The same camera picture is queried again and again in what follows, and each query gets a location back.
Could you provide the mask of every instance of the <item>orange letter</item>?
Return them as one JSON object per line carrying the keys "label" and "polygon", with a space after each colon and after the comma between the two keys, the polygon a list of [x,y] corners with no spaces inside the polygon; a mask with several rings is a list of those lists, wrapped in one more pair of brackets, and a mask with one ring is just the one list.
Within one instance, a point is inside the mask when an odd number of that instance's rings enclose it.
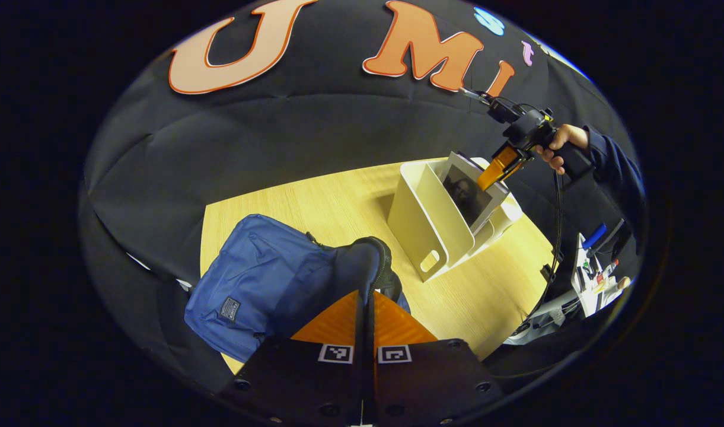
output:
{"label": "orange letter", "polygon": [[209,48],[217,31],[234,18],[217,22],[173,49],[170,87],[180,94],[206,94],[245,83],[272,68],[282,58],[294,21],[303,5],[316,0],[277,0],[254,9],[261,14],[254,43],[245,57],[224,65],[209,63]]}
{"label": "orange letter", "polygon": [[486,90],[487,94],[492,97],[498,97],[511,76],[514,76],[514,68],[512,68],[512,65],[510,65],[509,62],[505,62],[505,60],[500,60],[499,73],[494,78],[489,89]]}
{"label": "orange letter", "polygon": [[362,63],[364,71],[373,75],[403,76],[407,72],[403,58],[407,49],[411,49],[414,78],[423,78],[446,60],[441,69],[430,76],[430,83],[452,92],[459,90],[475,54],[483,50],[483,43],[465,32],[441,41],[435,18],[429,11],[405,2],[386,2],[385,5],[394,11],[394,22],[377,56]]}

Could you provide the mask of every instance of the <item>desk organizer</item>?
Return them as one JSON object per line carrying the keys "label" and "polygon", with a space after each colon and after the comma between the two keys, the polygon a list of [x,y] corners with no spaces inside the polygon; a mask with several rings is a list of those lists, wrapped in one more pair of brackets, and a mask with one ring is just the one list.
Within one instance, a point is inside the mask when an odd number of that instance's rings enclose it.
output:
{"label": "desk organizer", "polygon": [[[481,167],[485,159],[473,158]],[[401,176],[388,216],[388,227],[407,253],[422,281],[443,274],[491,246],[522,217],[509,193],[476,235],[438,179],[446,160],[422,160],[401,165]],[[497,182],[495,186],[506,184]]]}

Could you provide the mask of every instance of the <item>backpack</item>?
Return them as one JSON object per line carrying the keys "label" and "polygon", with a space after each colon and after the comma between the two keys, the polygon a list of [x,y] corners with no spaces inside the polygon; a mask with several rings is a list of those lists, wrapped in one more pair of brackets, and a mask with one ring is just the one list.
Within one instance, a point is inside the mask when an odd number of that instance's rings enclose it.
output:
{"label": "backpack", "polygon": [[364,237],[332,248],[268,216],[238,222],[193,290],[185,322],[209,346],[245,362],[264,337],[290,338],[354,290],[379,292],[407,313],[391,250]]}

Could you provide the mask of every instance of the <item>bolt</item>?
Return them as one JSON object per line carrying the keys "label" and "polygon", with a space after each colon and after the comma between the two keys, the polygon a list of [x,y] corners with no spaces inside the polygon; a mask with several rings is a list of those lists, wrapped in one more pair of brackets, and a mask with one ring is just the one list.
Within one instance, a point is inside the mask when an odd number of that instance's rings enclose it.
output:
{"label": "bolt", "polygon": [[319,412],[324,416],[338,416],[340,414],[340,408],[338,405],[328,404],[325,406],[322,406],[322,408],[319,409]]}
{"label": "bolt", "polygon": [[385,408],[385,413],[390,416],[400,416],[404,413],[404,407],[402,405],[389,405]]}
{"label": "bolt", "polygon": [[240,391],[246,391],[251,388],[251,384],[246,380],[235,380],[235,387]]}

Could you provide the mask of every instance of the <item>letter m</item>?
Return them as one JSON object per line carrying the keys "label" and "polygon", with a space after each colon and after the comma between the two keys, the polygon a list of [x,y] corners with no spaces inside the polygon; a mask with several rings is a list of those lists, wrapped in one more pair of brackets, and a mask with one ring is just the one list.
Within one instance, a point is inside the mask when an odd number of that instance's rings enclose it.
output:
{"label": "letter m", "polygon": [[425,9],[405,2],[387,2],[394,11],[394,21],[377,56],[362,63],[373,75],[400,77],[407,73],[403,58],[411,49],[414,78],[420,80],[439,64],[441,69],[430,76],[430,83],[456,92],[464,86],[463,78],[483,43],[465,32],[441,41],[435,17]]}

